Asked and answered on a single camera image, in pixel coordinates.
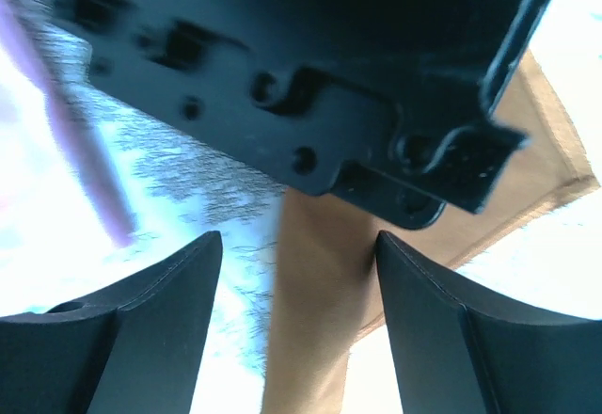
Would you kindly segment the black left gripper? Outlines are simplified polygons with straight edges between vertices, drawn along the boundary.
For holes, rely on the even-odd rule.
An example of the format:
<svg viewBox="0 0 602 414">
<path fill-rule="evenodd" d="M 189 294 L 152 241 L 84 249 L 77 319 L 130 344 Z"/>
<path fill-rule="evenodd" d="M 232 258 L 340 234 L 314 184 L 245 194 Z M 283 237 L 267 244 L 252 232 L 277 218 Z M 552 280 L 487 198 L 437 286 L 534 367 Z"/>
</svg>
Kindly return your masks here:
<svg viewBox="0 0 602 414">
<path fill-rule="evenodd" d="M 97 89 L 407 230 L 483 210 L 494 109 L 550 0 L 55 0 Z"/>
</svg>

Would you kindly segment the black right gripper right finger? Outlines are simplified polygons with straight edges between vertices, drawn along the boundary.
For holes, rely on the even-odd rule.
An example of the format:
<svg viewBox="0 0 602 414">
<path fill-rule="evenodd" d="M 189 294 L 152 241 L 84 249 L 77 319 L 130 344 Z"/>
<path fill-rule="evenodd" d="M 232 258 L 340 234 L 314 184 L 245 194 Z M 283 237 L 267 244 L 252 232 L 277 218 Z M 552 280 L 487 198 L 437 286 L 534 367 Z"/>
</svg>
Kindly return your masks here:
<svg viewBox="0 0 602 414">
<path fill-rule="evenodd" d="M 404 412 L 600 411 L 599 321 L 490 290 L 387 232 L 376 259 Z"/>
</svg>

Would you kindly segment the orange-brown cloth napkin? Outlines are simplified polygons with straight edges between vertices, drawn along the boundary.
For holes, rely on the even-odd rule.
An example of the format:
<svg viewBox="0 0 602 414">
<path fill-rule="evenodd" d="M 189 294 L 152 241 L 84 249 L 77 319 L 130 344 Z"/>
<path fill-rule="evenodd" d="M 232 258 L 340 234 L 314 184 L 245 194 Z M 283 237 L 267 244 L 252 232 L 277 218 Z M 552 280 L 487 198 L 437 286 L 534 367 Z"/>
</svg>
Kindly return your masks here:
<svg viewBox="0 0 602 414">
<path fill-rule="evenodd" d="M 485 211 L 451 208 L 426 230 L 397 230 L 450 269 L 599 187 L 578 131 L 532 53 L 523 56 L 498 115 L 526 130 L 531 143 L 511 160 Z M 388 229 L 333 196 L 285 192 L 263 412 L 341 411 L 351 346 L 385 322 L 373 244 Z"/>
</svg>

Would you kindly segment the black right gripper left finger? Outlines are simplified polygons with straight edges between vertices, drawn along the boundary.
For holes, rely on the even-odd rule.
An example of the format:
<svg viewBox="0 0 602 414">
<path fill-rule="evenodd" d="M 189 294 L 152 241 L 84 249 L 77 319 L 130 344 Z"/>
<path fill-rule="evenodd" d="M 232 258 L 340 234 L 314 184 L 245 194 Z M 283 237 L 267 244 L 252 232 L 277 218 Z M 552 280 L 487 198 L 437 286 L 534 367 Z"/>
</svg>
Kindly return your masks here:
<svg viewBox="0 0 602 414">
<path fill-rule="evenodd" d="M 209 231 L 94 293 L 2 318 L 2 412 L 189 412 L 221 261 Z"/>
</svg>

